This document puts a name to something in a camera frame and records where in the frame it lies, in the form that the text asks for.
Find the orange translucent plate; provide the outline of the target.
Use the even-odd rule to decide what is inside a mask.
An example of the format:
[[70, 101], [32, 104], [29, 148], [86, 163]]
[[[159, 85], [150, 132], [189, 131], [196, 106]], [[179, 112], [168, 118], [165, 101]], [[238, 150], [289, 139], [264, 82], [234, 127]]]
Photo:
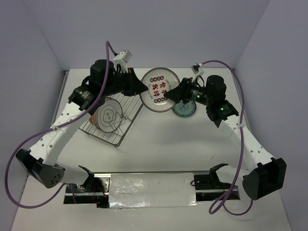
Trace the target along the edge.
[[89, 122], [94, 125], [93, 116], [90, 117]]

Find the white plate red chinese characters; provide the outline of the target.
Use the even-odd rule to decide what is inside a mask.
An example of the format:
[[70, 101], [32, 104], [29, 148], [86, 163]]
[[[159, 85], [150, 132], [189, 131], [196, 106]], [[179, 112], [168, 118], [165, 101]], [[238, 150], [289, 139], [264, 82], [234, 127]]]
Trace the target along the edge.
[[144, 106], [157, 113], [169, 111], [175, 103], [164, 96], [165, 93], [177, 87], [178, 76], [167, 68], [154, 68], [148, 71], [141, 82], [148, 90], [140, 94]]

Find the blue patterned small plate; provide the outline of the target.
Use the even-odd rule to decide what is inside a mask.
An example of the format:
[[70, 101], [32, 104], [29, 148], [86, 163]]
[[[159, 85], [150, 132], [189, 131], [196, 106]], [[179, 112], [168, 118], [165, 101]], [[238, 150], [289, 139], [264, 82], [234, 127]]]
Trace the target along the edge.
[[181, 101], [173, 106], [172, 111], [179, 117], [188, 118], [195, 114], [196, 109], [197, 106], [194, 101], [189, 101], [187, 103]]

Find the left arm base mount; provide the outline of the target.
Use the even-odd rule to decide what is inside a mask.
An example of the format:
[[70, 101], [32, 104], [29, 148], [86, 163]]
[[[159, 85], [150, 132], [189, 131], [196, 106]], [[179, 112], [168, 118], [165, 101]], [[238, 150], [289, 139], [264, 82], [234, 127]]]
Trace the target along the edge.
[[64, 195], [65, 205], [94, 204], [97, 208], [109, 208], [110, 177], [99, 178], [84, 166], [79, 166], [88, 174], [81, 185], [69, 183]]

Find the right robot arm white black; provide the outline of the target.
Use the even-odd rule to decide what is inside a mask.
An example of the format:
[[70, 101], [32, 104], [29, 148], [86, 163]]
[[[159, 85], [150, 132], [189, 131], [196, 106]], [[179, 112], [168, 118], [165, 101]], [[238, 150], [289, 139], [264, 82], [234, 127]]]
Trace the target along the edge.
[[251, 170], [243, 177], [244, 191], [249, 198], [258, 200], [283, 187], [287, 164], [261, 146], [239, 112], [226, 100], [226, 89], [221, 76], [209, 76], [204, 86], [184, 78], [164, 96], [175, 103], [194, 101], [205, 106], [208, 118], [239, 147], [242, 160]]

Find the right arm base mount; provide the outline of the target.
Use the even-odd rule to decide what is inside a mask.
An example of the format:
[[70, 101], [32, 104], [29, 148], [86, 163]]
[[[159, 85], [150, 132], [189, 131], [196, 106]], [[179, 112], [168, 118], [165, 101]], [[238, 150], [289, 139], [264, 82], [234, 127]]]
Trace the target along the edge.
[[197, 202], [215, 201], [221, 195], [228, 192], [231, 184], [222, 182], [217, 174], [218, 170], [221, 168], [226, 170], [227, 167], [229, 167], [228, 164], [222, 163], [211, 167], [209, 171], [194, 173], [190, 185], [195, 188]]

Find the white plate line drawing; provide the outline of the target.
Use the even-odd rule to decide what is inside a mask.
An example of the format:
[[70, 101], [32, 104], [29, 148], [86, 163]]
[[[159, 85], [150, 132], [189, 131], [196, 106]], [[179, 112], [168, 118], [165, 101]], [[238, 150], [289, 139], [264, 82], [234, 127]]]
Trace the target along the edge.
[[105, 98], [105, 103], [93, 114], [93, 121], [96, 128], [111, 133], [115, 131], [122, 121], [122, 106], [120, 103], [110, 97]]

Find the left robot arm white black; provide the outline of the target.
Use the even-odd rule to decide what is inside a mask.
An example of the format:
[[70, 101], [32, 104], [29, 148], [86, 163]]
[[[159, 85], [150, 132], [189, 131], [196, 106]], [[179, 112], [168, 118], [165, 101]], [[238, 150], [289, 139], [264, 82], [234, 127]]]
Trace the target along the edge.
[[147, 89], [126, 61], [97, 60], [90, 67], [90, 75], [69, 96], [51, 130], [28, 150], [20, 149], [16, 158], [46, 188], [52, 188], [58, 183], [73, 183], [82, 191], [89, 192], [94, 187], [93, 172], [83, 166], [60, 165], [57, 160], [63, 148], [79, 127], [105, 103], [107, 96], [116, 93], [136, 96]]

